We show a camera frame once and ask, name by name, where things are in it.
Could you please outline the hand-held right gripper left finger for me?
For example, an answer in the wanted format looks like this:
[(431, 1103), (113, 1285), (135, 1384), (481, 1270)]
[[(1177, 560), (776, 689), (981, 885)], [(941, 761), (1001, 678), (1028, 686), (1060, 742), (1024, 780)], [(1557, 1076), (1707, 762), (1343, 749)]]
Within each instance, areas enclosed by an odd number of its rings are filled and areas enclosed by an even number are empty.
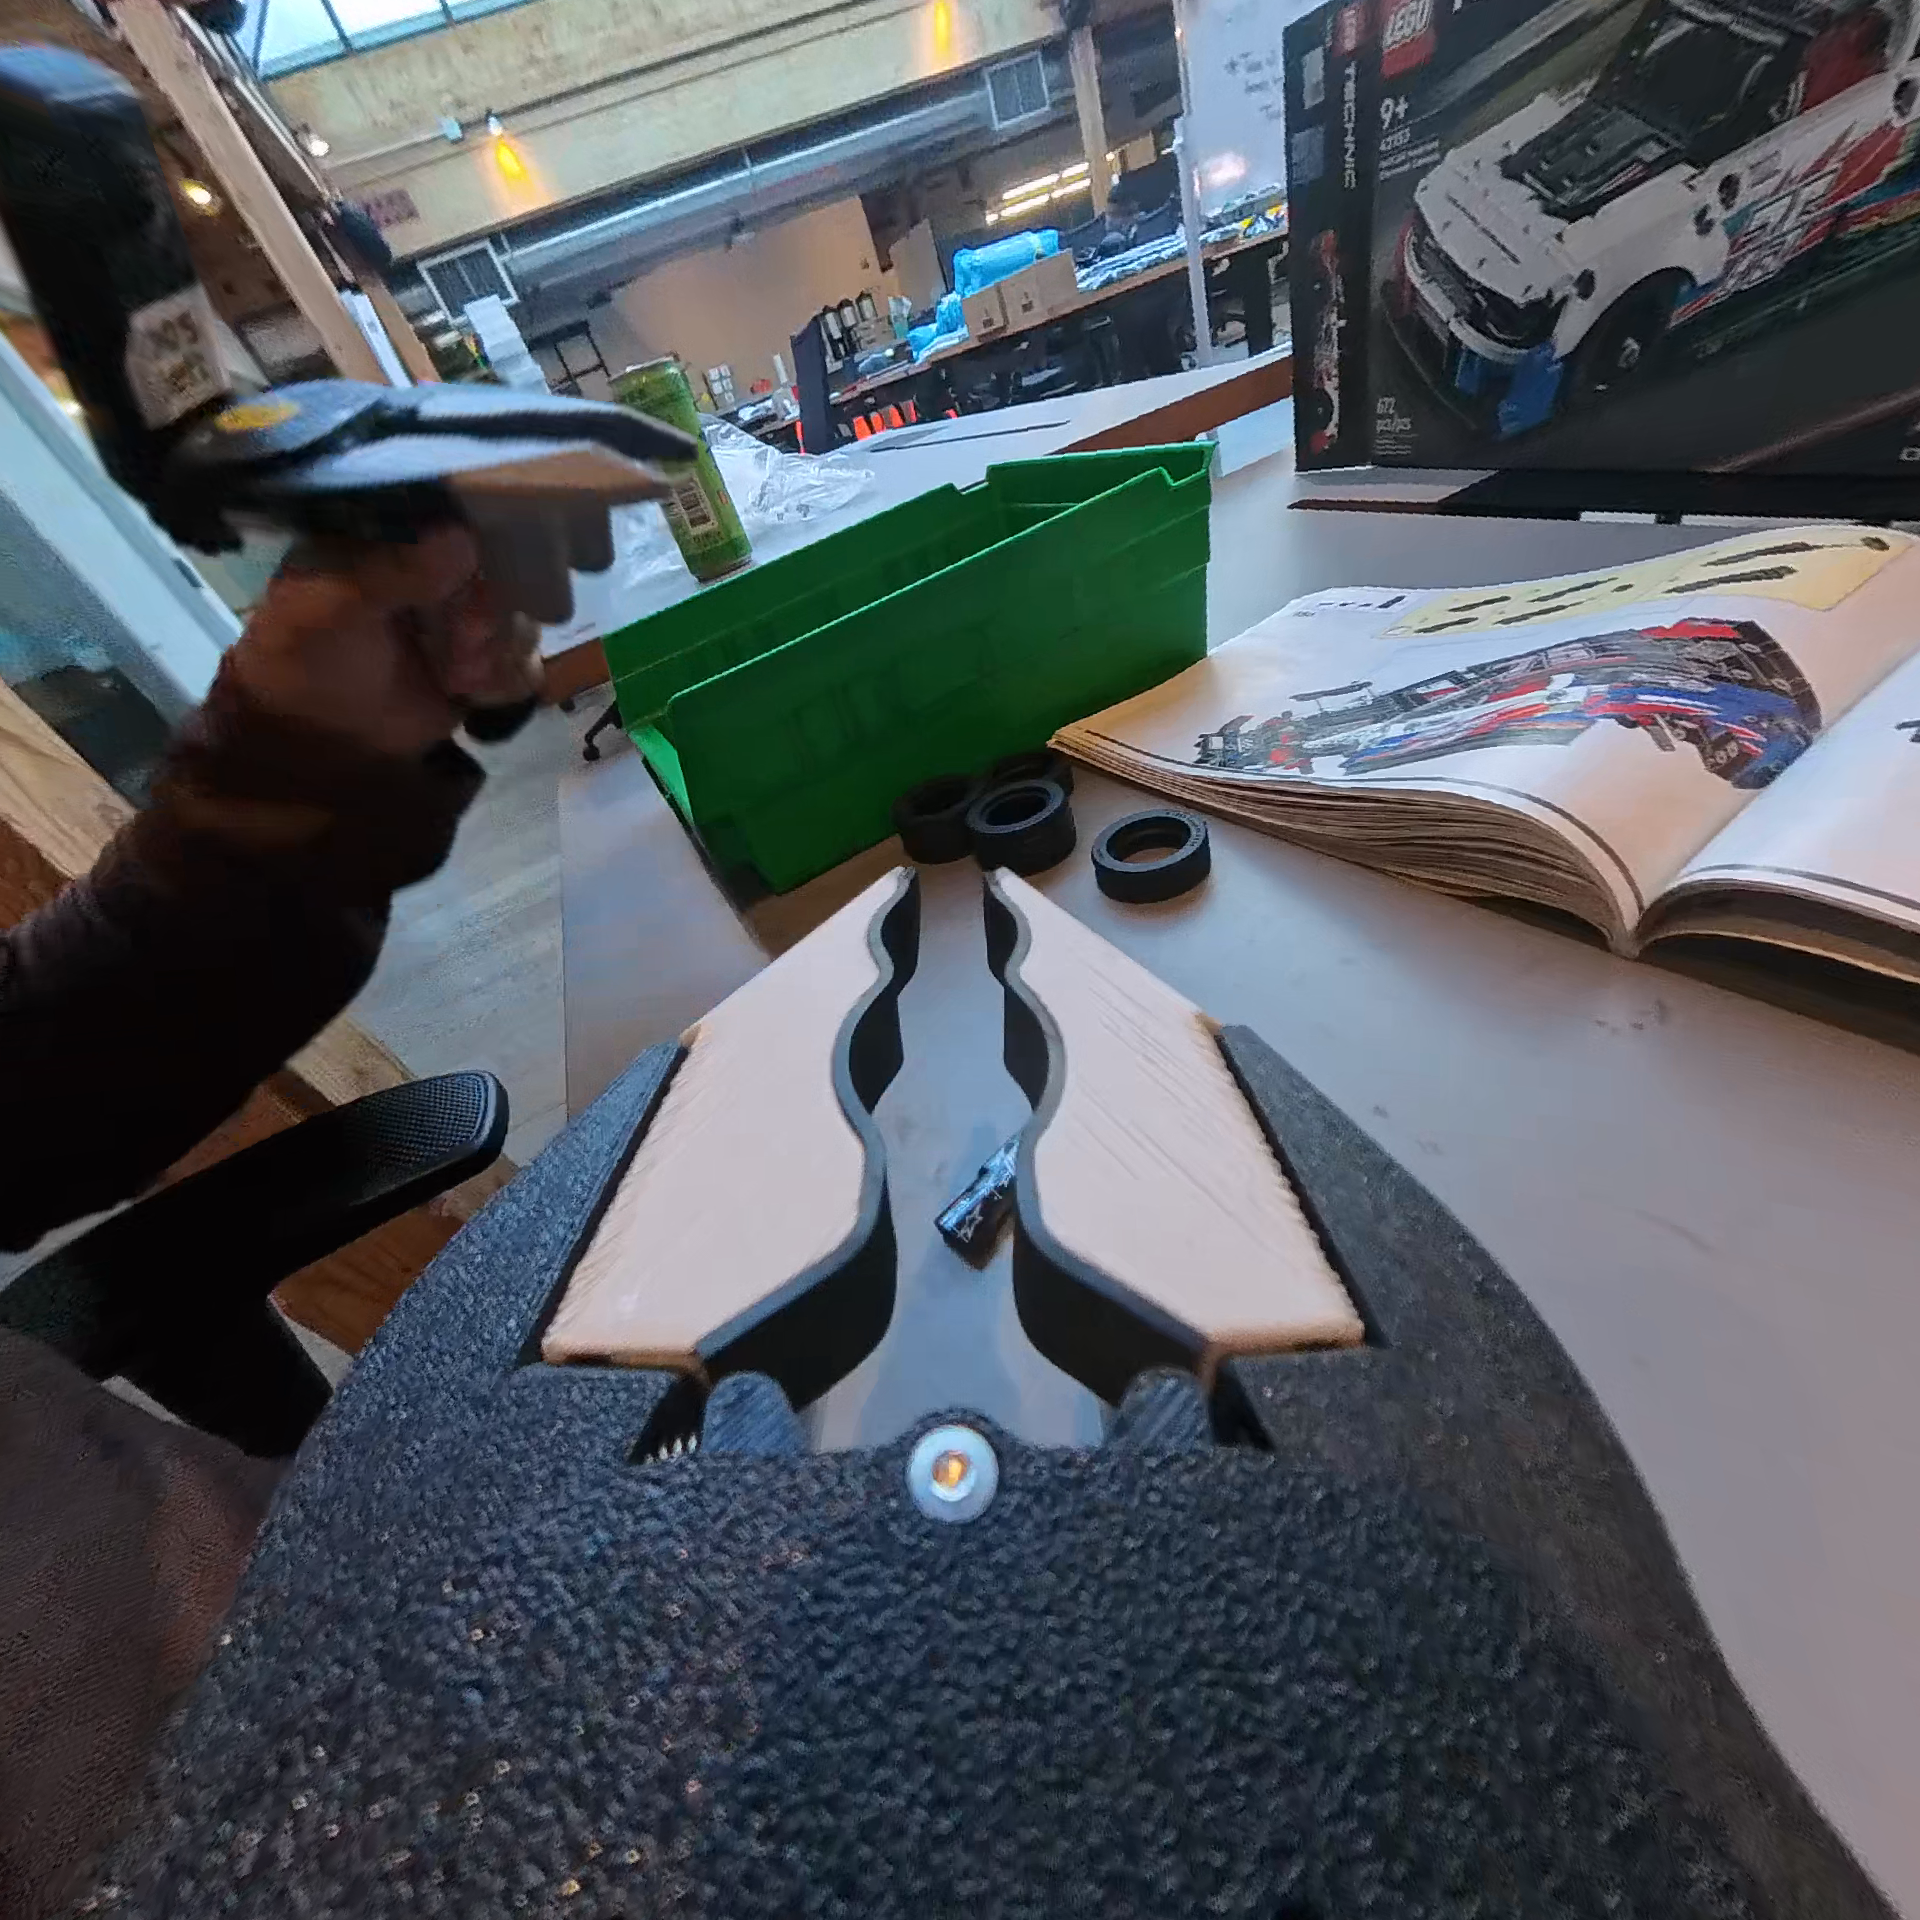
[(896, 1306), (878, 1126), (921, 881), (894, 868), (691, 1025), (597, 1206), (544, 1361), (837, 1384)]

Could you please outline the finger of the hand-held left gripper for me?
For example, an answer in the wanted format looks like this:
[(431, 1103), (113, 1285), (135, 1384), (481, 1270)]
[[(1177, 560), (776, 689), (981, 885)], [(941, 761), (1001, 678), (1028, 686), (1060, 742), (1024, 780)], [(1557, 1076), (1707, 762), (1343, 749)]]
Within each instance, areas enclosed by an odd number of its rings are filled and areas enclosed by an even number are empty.
[(455, 472), (447, 495), (499, 602), (537, 626), (574, 616), (574, 576), (617, 560), (617, 516), (671, 492), (668, 472), (603, 447), (559, 447)]

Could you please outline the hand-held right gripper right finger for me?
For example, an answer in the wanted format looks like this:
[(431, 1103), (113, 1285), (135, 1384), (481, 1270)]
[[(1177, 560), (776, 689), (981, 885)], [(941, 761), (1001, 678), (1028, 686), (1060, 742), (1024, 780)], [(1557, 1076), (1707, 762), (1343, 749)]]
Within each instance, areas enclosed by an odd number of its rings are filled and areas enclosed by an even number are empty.
[(995, 871), (1001, 1056), (1028, 1102), (1014, 1306), (1067, 1376), (1357, 1349), (1364, 1320), (1243, 1089), (1222, 1025)]

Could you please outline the small black brick piece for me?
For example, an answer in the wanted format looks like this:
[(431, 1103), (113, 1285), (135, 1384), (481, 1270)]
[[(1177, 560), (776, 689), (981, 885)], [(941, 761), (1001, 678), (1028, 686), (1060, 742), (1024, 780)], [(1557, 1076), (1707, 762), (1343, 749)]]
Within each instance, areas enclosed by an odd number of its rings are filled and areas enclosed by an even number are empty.
[(934, 1231), (971, 1268), (998, 1248), (1017, 1204), (1021, 1135), (1013, 1134), (976, 1168), (967, 1185), (934, 1215)]

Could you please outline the green plastic bin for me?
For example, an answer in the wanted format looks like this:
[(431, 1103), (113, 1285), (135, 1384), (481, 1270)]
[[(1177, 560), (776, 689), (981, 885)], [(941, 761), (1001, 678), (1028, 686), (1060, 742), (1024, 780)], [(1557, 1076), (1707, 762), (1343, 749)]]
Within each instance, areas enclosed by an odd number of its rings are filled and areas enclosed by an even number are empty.
[(603, 640), (622, 727), (726, 880), (787, 894), (976, 775), (1195, 664), (1206, 440), (941, 484)]

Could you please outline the person's left forearm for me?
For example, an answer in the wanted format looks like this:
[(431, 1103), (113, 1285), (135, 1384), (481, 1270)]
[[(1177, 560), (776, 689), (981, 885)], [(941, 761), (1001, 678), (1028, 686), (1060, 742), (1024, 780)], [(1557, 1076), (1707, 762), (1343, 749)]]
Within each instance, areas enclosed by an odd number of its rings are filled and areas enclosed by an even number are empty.
[(368, 982), (485, 781), (452, 722), (374, 751), (223, 670), (151, 802), (4, 929), (3, 1246), (148, 1189)]

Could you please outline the person's left hand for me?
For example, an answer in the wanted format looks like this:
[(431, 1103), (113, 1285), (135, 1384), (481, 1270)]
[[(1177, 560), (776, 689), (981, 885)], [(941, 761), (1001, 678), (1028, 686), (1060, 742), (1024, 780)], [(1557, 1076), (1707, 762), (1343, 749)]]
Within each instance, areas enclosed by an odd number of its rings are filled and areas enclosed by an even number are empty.
[(444, 524), (396, 544), (291, 549), (225, 656), (252, 704), (384, 758), (541, 698), (537, 628), (503, 607), (478, 544)]

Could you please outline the green drink can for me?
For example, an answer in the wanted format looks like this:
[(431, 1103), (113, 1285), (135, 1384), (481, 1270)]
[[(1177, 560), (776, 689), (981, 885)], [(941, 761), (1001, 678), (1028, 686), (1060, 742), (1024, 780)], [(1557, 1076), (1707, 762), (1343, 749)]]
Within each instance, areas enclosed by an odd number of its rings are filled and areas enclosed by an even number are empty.
[(703, 415), (679, 356), (668, 354), (611, 377), (617, 404), (679, 430), (691, 455), (665, 462), (670, 493), (662, 516), (687, 574), (711, 585), (752, 562), (752, 542), (729, 484), (703, 438)]

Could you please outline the wooden pillar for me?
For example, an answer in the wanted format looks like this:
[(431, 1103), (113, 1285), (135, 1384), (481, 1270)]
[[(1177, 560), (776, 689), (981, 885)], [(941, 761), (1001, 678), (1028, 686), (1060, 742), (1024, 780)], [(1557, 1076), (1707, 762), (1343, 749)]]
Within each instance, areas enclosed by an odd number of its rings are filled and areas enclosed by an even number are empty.
[(381, 285), (368, 289), (374, 335), (358, 324), (356, 308), (342, 298), (331, 266), (307, 240), (279, 181), (222, 96), (184, 29), (183, 13), (158, 2), (109, 4), (109, 13), (209, 164), (294, 308), (315, 328), (334, 373), (390, 385), (433, 383), (438, 374), (429, 356)]

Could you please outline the clear plastic bag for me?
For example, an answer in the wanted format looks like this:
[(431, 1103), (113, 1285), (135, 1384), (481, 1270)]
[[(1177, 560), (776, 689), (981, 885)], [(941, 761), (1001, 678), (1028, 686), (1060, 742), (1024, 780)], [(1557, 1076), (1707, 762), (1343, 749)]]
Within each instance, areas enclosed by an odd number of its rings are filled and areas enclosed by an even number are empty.
[(720, 415), (702, 415), (702, 430), (749, 536), (840, 512), (875, 489), (873, 468), (844, 449), (784, 449)]

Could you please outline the open instruction book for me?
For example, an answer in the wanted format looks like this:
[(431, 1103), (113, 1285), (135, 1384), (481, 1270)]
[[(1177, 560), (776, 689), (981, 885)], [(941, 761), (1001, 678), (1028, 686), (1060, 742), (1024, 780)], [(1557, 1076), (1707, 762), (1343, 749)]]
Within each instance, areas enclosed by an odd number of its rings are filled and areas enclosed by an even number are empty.
[(1049, 745), (1619, 954), (1742, 942), (1913, 988), (1916, 702), (1916, 534), (1816, 521), (1307, 593)]

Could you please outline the whiteboard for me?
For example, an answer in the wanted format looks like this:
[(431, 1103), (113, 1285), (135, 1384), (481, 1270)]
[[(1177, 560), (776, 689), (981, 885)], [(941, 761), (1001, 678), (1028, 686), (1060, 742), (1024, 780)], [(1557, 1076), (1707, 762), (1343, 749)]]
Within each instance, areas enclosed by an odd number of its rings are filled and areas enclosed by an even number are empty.
[(1286, 174), (1283, 2), (1175, 2), (1181, 145), (1193, 206), (1214, 220)]

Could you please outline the dark toy car box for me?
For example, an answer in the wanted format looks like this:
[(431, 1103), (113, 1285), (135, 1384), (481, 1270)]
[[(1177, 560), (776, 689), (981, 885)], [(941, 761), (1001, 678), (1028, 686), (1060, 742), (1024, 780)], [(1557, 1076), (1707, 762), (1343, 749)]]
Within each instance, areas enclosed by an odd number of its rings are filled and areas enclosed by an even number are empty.
[(1303, 471), (1916, 492), (1916, 2), (1319, 4), (1283, 54)]

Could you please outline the silver air duct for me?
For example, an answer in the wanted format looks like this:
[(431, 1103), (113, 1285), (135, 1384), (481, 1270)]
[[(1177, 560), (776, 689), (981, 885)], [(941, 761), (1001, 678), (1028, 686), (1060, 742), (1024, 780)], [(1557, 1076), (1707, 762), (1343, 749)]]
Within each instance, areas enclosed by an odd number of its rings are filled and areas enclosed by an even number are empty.
[(720, 248), (1072, 106), (1062, 40), (971, 66), (487, 234), (517, 297), (559, 301)]

